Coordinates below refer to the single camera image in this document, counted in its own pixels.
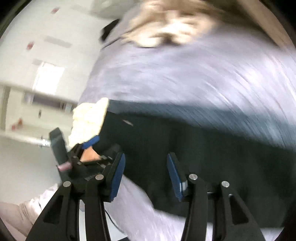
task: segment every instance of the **black strap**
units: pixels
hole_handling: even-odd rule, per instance
[[[114,21],[112,21],[111,23],[109,23],[106,27],[104,27],[102,29],[103,34],[101,36],[101,40],[102,42],[105,42],[106,38],[109,36],[109,34],[111,33],[112,29],[115,28],[115,26],[119,23],[120,19],[116,19]]]
[[[2,219],[0,218],[0,240],[1,241],[16,241],[14,237],[11,235]]]
[[[284,229],[275,241],[290,241],[296,239],[296,201],[287,212],[287,217],[283,223]]]
[[[118,240],[118,241],[130,241],[127,237],[121,239],[121,240]]]

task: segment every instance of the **white cloth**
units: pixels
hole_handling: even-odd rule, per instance
[[[40,196],[20,205],[0,202],[0,218],[16,241],[26,239],[36,219],[58,188],[58,184],[55,184]]]
[[[108,105],[108,98],[101,98],[96,104],[82,103],[73,110],[70,147],[86,142],[100,133]]]

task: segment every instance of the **white wall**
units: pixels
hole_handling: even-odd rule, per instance
[[[65,68],[53,94],[78,101],[101,49],[101,29],[113,20],[93,16],[91,3],[92,0],[33,0],[1,38],[0,81],[32,89],[38,70],[36,60],[47,62]],[[56,7],[58,12],[51,14]],[[48,42],[52,38],[70,47]],[[31,41],[35,43],[33,48],[26,50]]]
[[[2,109],[3,92],[4,92],[4,86],[0,85],[0,110]]]
[[[19,204],[60,181],[50,148],[0,137],[0,201]]]
[[[11,125],[15,124],[21,117],[20,113],[22,99],[23,92],[13,89],[10,90],[6,111],[6,130],[11,130]]]

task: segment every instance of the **blonde hair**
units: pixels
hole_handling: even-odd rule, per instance
[[[221,10],[203,0],[143,0],[125,41],[155,47],[166,40],[184,44],[216,25]]]
[[[242,11],[236,17],[230,16],[235,4]],[[140,47],[156,47],[167,40],[185,44],[213,29],[220,20],[230,19],[256,24],[278,46],[294,48],[283,26],[259,0],[142,0],[140,14],[130,21],[122,37]]]

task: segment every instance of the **pink object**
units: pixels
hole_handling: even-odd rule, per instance
[[[54,8],[50,13],[55,14],[57,11],[59,11],[59,7]]]
[[[31,50],[34,46],[34,42],[31,41],[30,43],[28,43],[26,50]]]
[[[57,168],[59,169],[60,172],[64,172],[64,171],[72,169],[72,164],[67,161],[61,165],[58,165]]]

